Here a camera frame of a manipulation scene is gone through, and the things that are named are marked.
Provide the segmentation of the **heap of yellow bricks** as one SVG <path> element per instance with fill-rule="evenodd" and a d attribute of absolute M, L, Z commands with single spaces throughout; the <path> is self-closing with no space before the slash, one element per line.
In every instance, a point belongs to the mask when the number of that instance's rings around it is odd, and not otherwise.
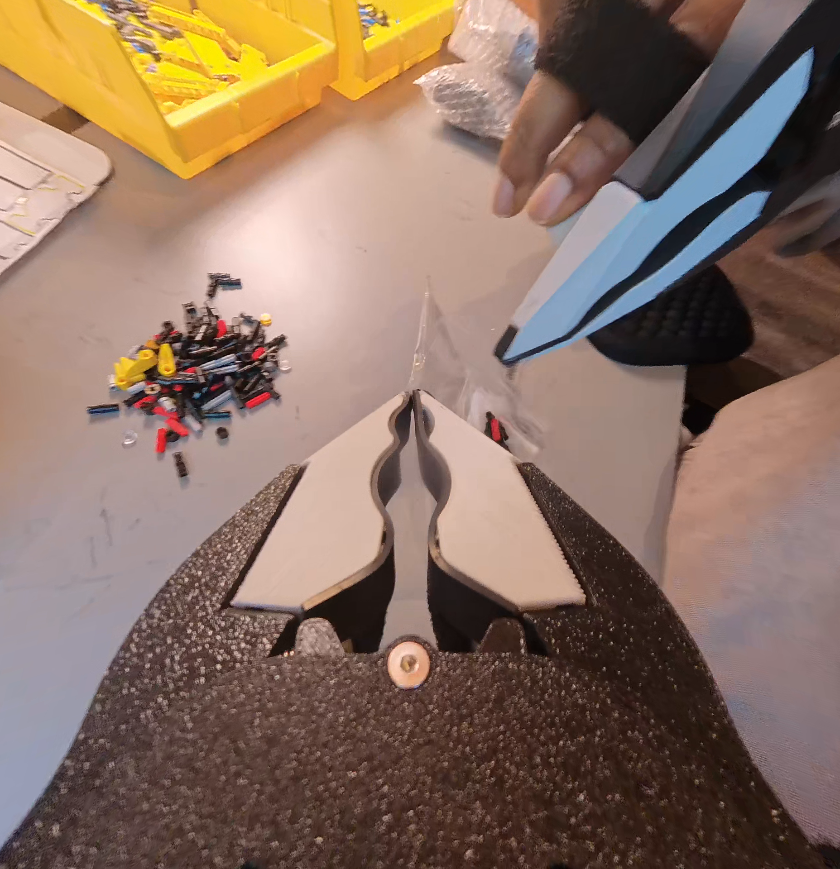
<path fill-rule="evenodd" d="M 95 1 L 136 73 L 168 115 L 252 81 L 268 68 L 260 49 L 240 43 L 196 2 Z"/>

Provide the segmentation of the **pile of small building pegs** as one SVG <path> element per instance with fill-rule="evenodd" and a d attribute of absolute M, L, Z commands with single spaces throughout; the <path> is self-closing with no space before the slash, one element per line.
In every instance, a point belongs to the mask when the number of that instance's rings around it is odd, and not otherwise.
<path fill-rule="evenodd" d="M 208 431 L 227 443 L 234 416 L 279 402 L 277 378 L 292 369 L 283 354 L 288 337 L 270 332 L 270 314 L 227 317 L 218 309 L 219 295 L 242 286 L 229 272 L 209 272 L 204 299 L 185 302 L 180 320 L 164 320 L 122 356 L 108 379 L 110 398 L 85 408 L 89 420 L 138 417 L 153 432 L 157 460 L 171 456 L 180 481 L 189 477 L 186 445 Z"/>

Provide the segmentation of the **beige book stand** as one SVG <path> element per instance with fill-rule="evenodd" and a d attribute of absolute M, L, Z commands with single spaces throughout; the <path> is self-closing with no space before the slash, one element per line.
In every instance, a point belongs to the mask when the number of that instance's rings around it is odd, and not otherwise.
<path fill-rule="evenodd" d="M 109 158 L 99 148 L 4 103 L 0 103 L 0 140 L 88 186 L 91 193 L 82 204 L 99 191 L 112 172 Z"/>

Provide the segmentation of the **yellow plastic bin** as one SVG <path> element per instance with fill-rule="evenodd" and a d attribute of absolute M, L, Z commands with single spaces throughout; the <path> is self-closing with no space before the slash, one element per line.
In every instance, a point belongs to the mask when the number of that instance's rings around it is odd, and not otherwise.
<path fill-rule="evenodd" d="M 338 73 L 331 88 L 357 101 L 436 54 L 455 25 L 454 1 L 333 1 Z"/>
<path fill-rule="evenodd" d="M 189 179 L 315 107 L 337 76 L 331 2 L 196 3 L 269 68 L 168 115 L 88 2 L 0 1 L 0 64 Z"/>

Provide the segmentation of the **bubble wrap pouch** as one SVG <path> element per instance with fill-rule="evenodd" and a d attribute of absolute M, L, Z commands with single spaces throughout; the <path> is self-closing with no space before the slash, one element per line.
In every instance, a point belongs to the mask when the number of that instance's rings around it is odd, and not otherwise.
<path fill-rule="evenodd" d="M 556 149 L 587 108 L 554 79 L 537 75 L 537 51 L 565 2 L 459 2 L 447 49 L 456 57 L 416 85 L 442 120 L 519 148 Z"/>

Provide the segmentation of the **sticker sheet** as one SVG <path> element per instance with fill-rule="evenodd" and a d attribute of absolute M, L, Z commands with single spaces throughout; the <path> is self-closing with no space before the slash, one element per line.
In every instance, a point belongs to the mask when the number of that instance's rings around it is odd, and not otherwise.
<path fill-rule="evenodd" d="M 0 276 L 90 193 L 77 179 L 0 140 Z"/>

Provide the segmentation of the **grey desk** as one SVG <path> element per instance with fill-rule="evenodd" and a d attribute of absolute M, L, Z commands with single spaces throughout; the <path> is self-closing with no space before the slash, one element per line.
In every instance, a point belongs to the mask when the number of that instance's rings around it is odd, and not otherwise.
<path fill-rule="evenodd" d="M 552 255 L 490 212 L 494 152 L 402 76 L 320 106 L 193 180 L 91 124 L 112 177 L 0 279 L 0 846 L 41 795 L 137 617 L 288 464 L 407 385 L 425 292 L 477 365 Z M 282 399 L 226 443 L 154 453 L 151 420 L 89 418 L 112 364 L 208 272 L 273 316 Z"/>

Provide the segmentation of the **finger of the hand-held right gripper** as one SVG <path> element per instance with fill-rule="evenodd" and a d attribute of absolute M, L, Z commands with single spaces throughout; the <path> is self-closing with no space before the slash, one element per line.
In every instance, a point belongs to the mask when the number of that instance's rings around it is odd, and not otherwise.
<path fill-rule="evenodd" d="M 632 190 L 601 190 L 512 315 L 505 365 L 580 341 L 715 262 L 769 197 L 728 190 L 695 206 L 675 191 L 645 201 Z"/>
<path fill-rule="evenodd" d="M 783 61 L 777 71 L 771 72 L 767 88 L 748 101 L 733 122 L 660 193 L 639 192 L 622 180 L 610 181 L 600 191 L 632 190 L 645 201 L 675 191 L 688 195 L 695 206 L 728 190 L 769 191 L 766 184 L 754 179 L 752 170 L 770 151 L 805 97 L 813 74 L 815 54 L 814 49 L 806 49 L 797 58 Z M 600 191 L 588 204 L 598 199 Z M 504 335 L 495 348 L 495 354 L 504 363 Z"/>

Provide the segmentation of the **clear plastic bag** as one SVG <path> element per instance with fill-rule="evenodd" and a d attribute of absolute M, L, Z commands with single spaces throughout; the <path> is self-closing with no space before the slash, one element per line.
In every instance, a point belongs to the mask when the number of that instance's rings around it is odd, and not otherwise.
<path fill-rule="evenodd" d="M 492 338 L 465 314 L 448 315 L 427 279 L 408 389 L 424 390 L 480 431 L 491 414 L 506 433 L 505 447 L 534 461 L 545 447 L 544 426 L 526 401 L 518 370 L 494 356 Z"/>

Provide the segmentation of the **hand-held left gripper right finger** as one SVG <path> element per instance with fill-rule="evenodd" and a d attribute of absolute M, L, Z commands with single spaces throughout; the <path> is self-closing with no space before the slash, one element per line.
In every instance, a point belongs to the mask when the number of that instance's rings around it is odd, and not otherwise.
<path fill-rule="evenodd" d="M 414 392 L 430 552 L 447 576 L 510 612 L 584 606 L 586 594 L 520 463 L 423 390 Z"/>

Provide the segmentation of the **person's right hand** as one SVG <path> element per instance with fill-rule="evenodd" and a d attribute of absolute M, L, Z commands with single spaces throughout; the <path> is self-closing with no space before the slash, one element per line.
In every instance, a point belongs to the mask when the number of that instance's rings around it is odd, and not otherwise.
<path fill-rule="evenodd" d="M 530 79 L 498 157 L 492 210 L 525 213 L 553 227 L 583 208 L 634 152 L 625 131 L 588 114 L 580 96 L 552 76 Z"/>

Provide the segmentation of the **person's hoodie torso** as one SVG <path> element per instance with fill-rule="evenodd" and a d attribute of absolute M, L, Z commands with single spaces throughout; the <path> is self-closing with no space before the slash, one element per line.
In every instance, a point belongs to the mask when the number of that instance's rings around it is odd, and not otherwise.
<path fill-rule="evenodd" d="M 683 452 L 662 584 L 765 780 L 840 846 L 840 354 Z"/>

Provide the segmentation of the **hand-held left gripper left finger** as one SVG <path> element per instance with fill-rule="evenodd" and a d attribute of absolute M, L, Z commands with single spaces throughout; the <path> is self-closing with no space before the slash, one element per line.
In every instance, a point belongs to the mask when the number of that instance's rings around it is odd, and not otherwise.
<path fill-rule="evenodd" d="M 411 420 L 412 399 L 402 392 L 307 459 L 232 607 L 308 614 L 383 565 Z"/>

